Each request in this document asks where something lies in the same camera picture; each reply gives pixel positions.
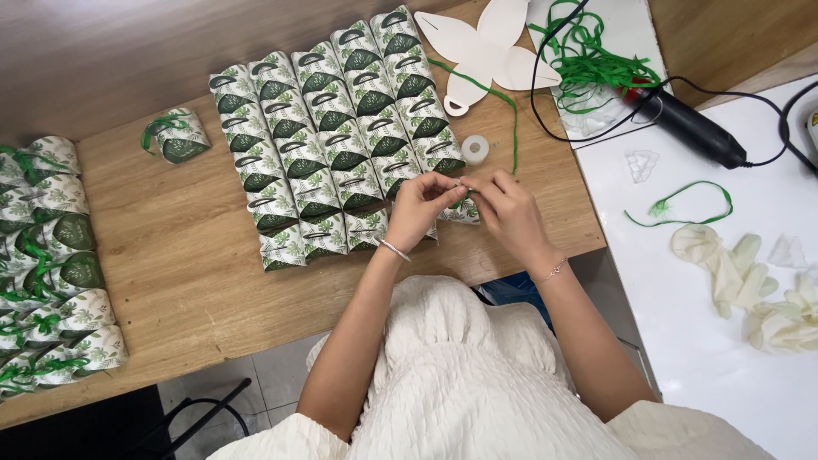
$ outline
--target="white tape roll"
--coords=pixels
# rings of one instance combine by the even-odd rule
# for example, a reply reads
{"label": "white tape roll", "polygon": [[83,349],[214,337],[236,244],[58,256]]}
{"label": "white tape roll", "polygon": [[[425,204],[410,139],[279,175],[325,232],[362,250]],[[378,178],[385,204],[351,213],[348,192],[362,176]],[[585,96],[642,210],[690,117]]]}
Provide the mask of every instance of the white tape roll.
{"label": "white tape roll", "polygon": [[466,164],[476,166],[483,163],[488,155],[488,141],[483,136],[468,136],[461,144]]}

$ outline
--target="white cardboard cutout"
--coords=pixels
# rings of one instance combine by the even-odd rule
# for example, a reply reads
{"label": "white cardboard cutout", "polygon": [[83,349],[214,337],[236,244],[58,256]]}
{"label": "white cardboard cutout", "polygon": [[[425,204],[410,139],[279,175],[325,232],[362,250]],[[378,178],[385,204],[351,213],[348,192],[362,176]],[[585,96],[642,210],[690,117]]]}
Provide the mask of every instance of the white cardboard cutout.
{"label": "white cardboard cutout", "polygon": [[[475,30],[462,20],[418,11],[415,20],[429,43],[454,70],[490,88],[492,80],[505,89],[531,89],[537,56],[514,46],[525,27],[528,0],[492,0],[480,15]],[[535,88],[560,84],[556,70],[545,62],[537,66]],[[463,115],[488,92],[456,75],[449,76],[443,107],[452,116]]]}

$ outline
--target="white table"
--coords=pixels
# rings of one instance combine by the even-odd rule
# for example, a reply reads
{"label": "white table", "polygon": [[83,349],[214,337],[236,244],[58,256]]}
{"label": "white table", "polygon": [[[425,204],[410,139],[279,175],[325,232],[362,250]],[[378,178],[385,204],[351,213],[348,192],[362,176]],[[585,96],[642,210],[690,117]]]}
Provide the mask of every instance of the white table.
{"label": "white table", "polygon": [[[762,92],[783,106],[807,79]],[[818,90],[793,108],[793,143],[815,158],[804,120],[818,106]],[[763,161],[781,147],[777,115],[748,98],[705,110],[748,151]],[[634,184],[624,154],[650,150],[661,154],[645,183]],[[790,152],[754,169],[727,170],[688,151],[658,126],[606,139],[577,150],[577,157],[636,325],[667,404],[700,409],[726,419],[779,460],[818,458],[818,352],[766,354],[743,341],[744,314],[731,320],[712,306],[709,273],[681,261],[669,250],[680,225],[642,228],[627,220],[650,222],[650,205],[698,180],[721,184],[733,196],[735,212],[711,224],[729,248],[746,233],[762,237],[757,261],[766,261],[782,232],[799,236],[807,261],[818,262],[818,178]],[[699,220],[723,210],[720,192],[690,189],[677,199],[673,217]],[[771,266],[780,289],[768,300],[783,299],[794,270]]]}

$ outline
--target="hand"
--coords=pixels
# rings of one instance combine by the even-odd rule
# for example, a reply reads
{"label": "hand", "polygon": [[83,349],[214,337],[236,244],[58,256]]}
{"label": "hand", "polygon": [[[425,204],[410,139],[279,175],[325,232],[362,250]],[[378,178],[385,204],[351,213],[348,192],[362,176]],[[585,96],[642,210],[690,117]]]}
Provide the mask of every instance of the hand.
{"label": "hand", "polygon": [[465,190],[455,179],[440,173],[426,173],[404,181],[384,239],[408,253],[429,231],[438,214],[465,196]]}
{"label": "hand", "polygon": [[562,260],[561,252],[548,241],[537,201],[511,174],[498,169],[490,178],[463,176],[461,182],[476,192],[470,197],[480,221],[532,278],[545,277]]}

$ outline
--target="white textured top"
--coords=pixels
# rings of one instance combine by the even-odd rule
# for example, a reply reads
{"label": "white textured top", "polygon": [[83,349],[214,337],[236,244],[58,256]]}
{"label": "white textured top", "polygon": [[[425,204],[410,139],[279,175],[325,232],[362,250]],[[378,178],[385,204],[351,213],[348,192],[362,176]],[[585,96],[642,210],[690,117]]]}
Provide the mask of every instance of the white textured top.
{"label": "white textured top", "polygon": [[573,395],[556,339],[529,304],[487,306],[453,278],[410,277],[391,309],[351,444],[296,413],[209,460],[772,458],[688,408],[643,401],[602,423]]}

